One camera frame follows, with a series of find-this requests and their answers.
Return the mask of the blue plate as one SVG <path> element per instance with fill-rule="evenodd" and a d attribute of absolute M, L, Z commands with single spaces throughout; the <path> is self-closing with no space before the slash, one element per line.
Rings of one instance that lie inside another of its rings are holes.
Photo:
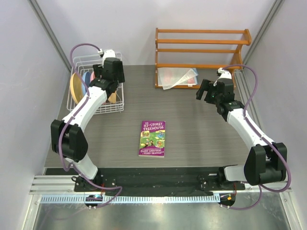
<path fill-rule="evenodd" d="M 86 71 L 84 74 L 83 74 L 83 77 L 82 77 L 85 85 L 82 83 L 81 84 L 81 87 L 82 87 L 82 92 L 83 92 L 83 95 L 86 95 L 87 94 L 87 90 L 86 90 L 86 87 L 88 88 L 89 85 L 90 85 L 90 82 L 91 82 L 91 73 Z"/>

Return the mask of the orange wooden shelf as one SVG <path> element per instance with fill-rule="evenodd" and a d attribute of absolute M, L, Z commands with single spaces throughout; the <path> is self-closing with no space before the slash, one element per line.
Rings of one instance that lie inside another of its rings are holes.
<path fill-rule="evenodd" d="M 243 46 L 249 46 L 252 37 L 245 30 L 155 30 L 155 73 L 161 68 L 241 69 Z"/>

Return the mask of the purple treehouse book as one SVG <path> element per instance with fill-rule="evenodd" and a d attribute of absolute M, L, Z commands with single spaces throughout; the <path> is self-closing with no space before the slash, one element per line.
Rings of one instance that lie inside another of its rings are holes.
<path fill-rule="evenodd" d="M 142 121 L 138 156 L 165 156 L 165 121 Z"/>

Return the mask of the pink plate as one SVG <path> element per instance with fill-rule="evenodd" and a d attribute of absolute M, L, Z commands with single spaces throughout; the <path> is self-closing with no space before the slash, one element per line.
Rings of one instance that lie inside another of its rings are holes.
<path fill-rule="evenodd" d="M 95 79 L 95 74 L 94 72 L 91 73 L 90 81 L 93 81 Z"/>

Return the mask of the yellow plate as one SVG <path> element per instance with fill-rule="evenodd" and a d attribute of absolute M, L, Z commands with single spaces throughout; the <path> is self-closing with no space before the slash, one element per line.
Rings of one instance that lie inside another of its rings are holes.
<path fill-rule="evenodd" d="M 78 77 L 78 74 L 77 73 L 72 74 L 70 78 L 70 92 L 72 95 L 72 99 L 76 104 L 78 104 L 84 97 L 82 86 L 83 84 L 80 78 Z"/>

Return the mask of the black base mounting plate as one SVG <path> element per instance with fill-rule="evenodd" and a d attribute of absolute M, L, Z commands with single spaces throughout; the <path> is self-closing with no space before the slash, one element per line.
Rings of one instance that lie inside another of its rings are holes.
<path fill-rule="evenodd" d="M 122 186 L 121 196 L 210 196 L 215 191 L 243 191 L 227 182 L 218 167 L 99 168 L 99 186 Z"/>

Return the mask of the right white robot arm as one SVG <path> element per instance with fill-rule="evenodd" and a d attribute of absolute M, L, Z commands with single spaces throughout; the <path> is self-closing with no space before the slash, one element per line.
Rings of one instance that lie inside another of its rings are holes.
<path fill-rule="evenodd" d="M 249 150 L 245 164 L 220 168 L 221 174 L 216 178 L 220 188 L 228 189 L 234 181 L 259 185 L 286 179 L 286 146 L 268 138 L 252 121 L 244 105 L 235 100 L 231 79 L 221 78 L 217 82 L 204 79 L 196 98 L 214 104 L 217 113 L 236 130 Z"/>

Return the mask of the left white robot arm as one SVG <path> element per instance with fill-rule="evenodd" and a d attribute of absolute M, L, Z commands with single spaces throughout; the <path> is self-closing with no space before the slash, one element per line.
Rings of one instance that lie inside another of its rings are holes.
<path fill-rule="evenodd" d="M 52 150 L 60 156 L 62 163 L 67 160 L 70 166 L 74 166 L 86 178 L 85 185 L 91 191 L 101 188 L 102 179 L 87 154 L 88 143 L 84 131 L 97 109 L 124 82 L 122 61 L 116 57 L 107 57 L 103 66 L 97 68 L 88 92 L 77 106 L 62 120 L 51 123 Z"/>

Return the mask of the clear plastic document folder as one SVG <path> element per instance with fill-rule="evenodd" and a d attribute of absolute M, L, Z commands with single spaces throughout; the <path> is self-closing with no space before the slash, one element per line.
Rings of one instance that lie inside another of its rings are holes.
<path fill-rule="evenodd" d="M 198 84 L 195 68 L 158 68 L 158 86 L 169 90 L 176 86 L 192 87 Z"/>

